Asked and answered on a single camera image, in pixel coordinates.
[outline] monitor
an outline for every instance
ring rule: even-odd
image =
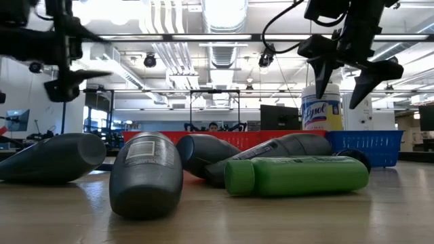
[[[434,105],[419,106],[420,130],[434,131]]]
[[[19,122],[6,121],[7,130],[8,131],[27,131],[28,116],[29,115],[30,115],[30,109],[6,111],[6,117],[19,120]]]
[[[301,129],[298,108],[284,106],[260,106],[260,130]]]

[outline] plastic basket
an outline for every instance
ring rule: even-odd
[[[327,139],[338,153],[352,148],[365,153],[372,167],[393,167],[398,161],[403,131],[331,131]]]
[[[123,131],[123,141],[126,143],[140,131]],[[236,146],[239,150],[247,150],[262,142],[273,138],[279,138],[284,135],[294,133],[313,133],[326,136],[327,131],[246,131],[246,132],[189,132],[189,131],[160,131],[167,136],[174,144],[178,143],[181,137],[189,134],[207,134],[225,140]]]

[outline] lysol wipes container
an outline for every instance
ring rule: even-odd
[[[316,98],[315,86],[303,89],[301,94],[303,130],[342,130],[339,86],[329,83],[321,99]]]

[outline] green bottle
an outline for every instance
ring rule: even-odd
[[[368,184],[369,173],[350,157],[290,157],[232,160],[224,183],[233,196],[261,197],[350,192]]]

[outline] ceiling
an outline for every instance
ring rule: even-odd
[[[89,8],[81,10],[78,15],[81,18],[86,16],[86,14],[92,17],[92,21],[85,25],[91,31],[100,35],[142,33],[139,28],[139,19],[143,18],[145,13],[141,1],[88,0],[88,2],[94,2],[94,4],[99,7],[98,11]],[[401,7],[398,9],[391,8],[384,10],[380,22],[382,33],[412,34],[416,32],[415,30],[421,24],[434,23],[434,0],[407,0],[400,1],[400,3]],[[161,4],[161,19],[164,24],[164,1],[161,1]],[[200,4],[201,2],[199,0],[182,1],[182,23],[186,33],[204,33]],[[250,0],[245,32],[261,33],[265,24],[290,4],[292,4],[292,1]],[[311,21],[305,20],[303,18],[305,7],[306,4],[302,4],[284,15],[269,28],[268,33],[325,34],[332,33],[332,31],[337,28],[324,28],[317,26]],[[216,11],[221,11],[222,18],[224,18],[224,6],[221,9],[216,9]],[[111,22],[111,19],[114,18],[113,16],[123,16],[124,18],[128,18],[128,21],[126,24],[116,25]],[[40,20],[32,18],[30,27],[43,29],[45,26]],[[285,49],[294,44],[296,43],[276,43],[275,47],[276,49]],[[391,44],[375,42],[372,45],[372,49],[382,52],[387,45]],[[159,57],[157,56],[156,67],[146,68],[143,65],[146,53],[155,52],[151,43],[114,43],[113,46],[122,55],[123,61],[128,68],[132,70],[135,75],[140,77],[148,87],[156,89],[166,88],[165,78],[167,68]],[[199,47],[198,43],[188,43],[188,50],[195,71],[197,71],[199,75],[199,85],[204,87],[206,85],[212,85],[207,48]],[[247,78],[249,77],[253,79],[252,83],[254,89],[286,89],[286,83],[290,89],[302,89],[306,84],[308,85],[313,82],[313,69],[306,64],[305,58],[300,57],[296,53],[296,50],[277,55],[275,61],[270,65],[268,73],[261,75],[257,62],[258,56],[263,50],[264,47],[262,43],[253,42],[249,42],[247,47],[239,48],[239,53],[233,68],[240,70],[234,72],[231,88],[245,89],[245,86],[248,84]],[[399,52],[396,57],[400,61],[400,64],[404,65],[405,72],[403,78],[412,77],[430,68],[434,68],[433,54],[434,43],[418,43],[407,50]],[[343,80],[340,70],[335,71],[331,80],[334,83],[340,84],[341,89],[352,89],[354,87],[353,80]],[[423,79],[416,79],[396,89],[414,89],[422,84],[431,84],[431,82],[434,82],[434,75],[425,75]],[[129,87],[129,85],[126,85],[127,82],[125,79],[117,75],[113,75],[108,79],[90,80],[88,83],[100,83],[108,89],[125,89]],[[384,89],[386,85],[386,83],[380,84],[377,89]],[[137,94],[123,94],[122,98],[125,99],[124,97],[128,96],[130,96],[131,99],[146,98],[146,96],[138,96]],[[396,96],[395,99],[398,101],[399,99],[397,98],[406,97],[410,97],[410,94],[402,94]]]

